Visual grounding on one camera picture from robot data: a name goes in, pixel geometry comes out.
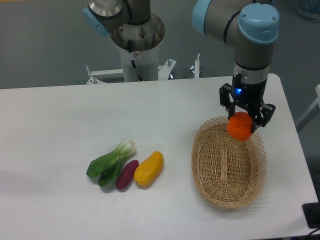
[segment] green leaf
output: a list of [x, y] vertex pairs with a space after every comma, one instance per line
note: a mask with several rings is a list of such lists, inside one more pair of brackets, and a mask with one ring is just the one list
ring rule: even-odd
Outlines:
[[106, 155], [98, 157], [90, 163], [88, 169], [86, 170], [86, 174], [91, 178], [97, 177], [101, 172], [115, 165], [119, 159], [119, 156], [119, 151], [113, 150]]
[[98, 185], [100, 187], [105, 186], [111, 180], [113, 180], [113, 179], [118, 177], [118, 175], [120, 174], [119, 169], [121, 170], [121, 168], [120, 168], [120, 165], [119, 165], [118, 162], [115, 164], [115, 166], [116, 167], [114, 168], [114, 170], [111, 173], [108, 173], [108, 170], [101, 172], [101, 176], [100, 176], [99, 181], [98, 181]]

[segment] blue joint cap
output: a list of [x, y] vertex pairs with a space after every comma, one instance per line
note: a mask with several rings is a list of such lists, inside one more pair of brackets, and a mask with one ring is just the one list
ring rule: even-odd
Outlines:
[[98, 34], [100, 37], [107, 36], [109, 32], [106, 28], [98, 21], [98, 19], [93, 15], [93, 13], [87, 8], [82, 9], [83, 15], [91, 29]]
[[197, 29], [200, 33], [205, 33], [205, 19], [208, 6], [211, 0], [199, 0], [193, 10], [192, 10], [192, 25], [195, 29]]
[[256, 44], [271, 44], [279, 35], [279, 12], [268, 4], [245, 6], [238, 18], [240, 32]]

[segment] yellow bell pepper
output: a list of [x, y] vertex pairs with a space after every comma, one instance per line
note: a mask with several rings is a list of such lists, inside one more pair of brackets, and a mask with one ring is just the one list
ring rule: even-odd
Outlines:
[[164, 156], [159, 151], [154, 151], [134, 171], [133, 179], [140, 186], [148, 186], [161, 173], [164, 166]]

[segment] orange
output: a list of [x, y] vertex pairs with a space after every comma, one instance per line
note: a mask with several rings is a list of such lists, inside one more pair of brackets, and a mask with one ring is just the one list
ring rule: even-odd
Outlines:
[[248, 113], [239, 111], [230, 117], [229, 122], [226, 125], [226, 131], [228, 134], [239, 141], [247, 141], [252, 133], [252, 120]]

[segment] gray floor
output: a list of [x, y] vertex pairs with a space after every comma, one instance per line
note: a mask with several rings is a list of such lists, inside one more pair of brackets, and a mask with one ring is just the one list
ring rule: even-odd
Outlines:
[[[200, 53], [202, 77], [230, 76], [234, 50], [202, 36], [191, 24], [197, 0], [152, 0], [151, 10], [165, 23], [159, 60], [178, 63], [177, 78], [190, 78], [189, 67]], [[82, 8], [87, 0], [0, 2], [0, 89], [82, 85], [92, 71], [120, 69], [109, 37], [96, 36]], [[296, 121], [316, 98], [320, 84], [320, 23], [302, 19], [294, 0], [273, 4], [280, 13], [280, 35], [271, 72], [280, 76]], [[311, 175], [320, 175], [320, 113], [299, 137]]]

